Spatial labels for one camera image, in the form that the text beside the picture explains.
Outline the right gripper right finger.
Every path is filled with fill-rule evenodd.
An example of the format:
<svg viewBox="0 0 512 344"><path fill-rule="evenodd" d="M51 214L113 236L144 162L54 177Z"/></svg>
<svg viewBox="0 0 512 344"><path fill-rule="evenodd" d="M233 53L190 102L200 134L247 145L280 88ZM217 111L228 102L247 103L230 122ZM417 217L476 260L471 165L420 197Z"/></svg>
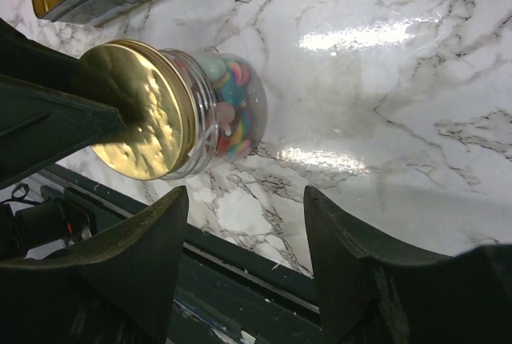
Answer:
<svg viewBox="0 0 512 344"><path fill-rule="evenodd" d="M328 342L510 342L510 246L449 257L380 231L312 186L303 205Z"/></svg>

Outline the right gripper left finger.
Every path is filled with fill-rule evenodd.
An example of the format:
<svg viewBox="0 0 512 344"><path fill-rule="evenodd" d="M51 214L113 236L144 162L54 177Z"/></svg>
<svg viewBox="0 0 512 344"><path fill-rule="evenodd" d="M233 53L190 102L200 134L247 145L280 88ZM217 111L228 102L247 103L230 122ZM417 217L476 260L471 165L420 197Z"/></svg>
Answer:
<svg viewBox="0 0 512 344"><path fill-rule="evenodd" d="M164 343L189 209L185 187L43 259L1 263L3 343Z"/></svg>

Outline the round jar lid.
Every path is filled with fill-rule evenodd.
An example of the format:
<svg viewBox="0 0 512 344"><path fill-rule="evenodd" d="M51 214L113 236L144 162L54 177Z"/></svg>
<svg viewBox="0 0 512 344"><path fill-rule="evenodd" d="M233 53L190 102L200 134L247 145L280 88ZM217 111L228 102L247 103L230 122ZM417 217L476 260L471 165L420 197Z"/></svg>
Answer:
<svg viewBox="0 0 512 344"><path fill-rule="evenodd" d="M77 87L115 107L123 131L93 144L96 155L129 178L154 180L182 167L198 136L198 112L184 77L164 54L119 39L79 59Z"/></svg>

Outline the clear glass jar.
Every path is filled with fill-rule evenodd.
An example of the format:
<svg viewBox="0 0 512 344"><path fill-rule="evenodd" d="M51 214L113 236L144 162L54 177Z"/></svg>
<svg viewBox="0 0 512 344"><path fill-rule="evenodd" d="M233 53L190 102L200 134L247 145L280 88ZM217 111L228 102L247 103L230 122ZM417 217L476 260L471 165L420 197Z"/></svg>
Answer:
<svg viewBox="0 0 512 344"><path fill-rule="evenodd" d="M196 140L183 165L165 178L192 177L254 152L265 133L268 105L252 65L234 54L161 52L184 77L198 112Z"/></svg>

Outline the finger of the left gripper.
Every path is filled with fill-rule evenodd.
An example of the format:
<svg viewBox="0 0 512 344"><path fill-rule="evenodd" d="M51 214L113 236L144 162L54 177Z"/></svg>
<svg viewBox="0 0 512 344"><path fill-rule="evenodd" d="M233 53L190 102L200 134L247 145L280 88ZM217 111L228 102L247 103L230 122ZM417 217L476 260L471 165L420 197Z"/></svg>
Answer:
<svg viewBox="0 0 512 344"><path fill-rule="evenodd" d="M126 127L76 58L1 23L1 187Z"/></svg>

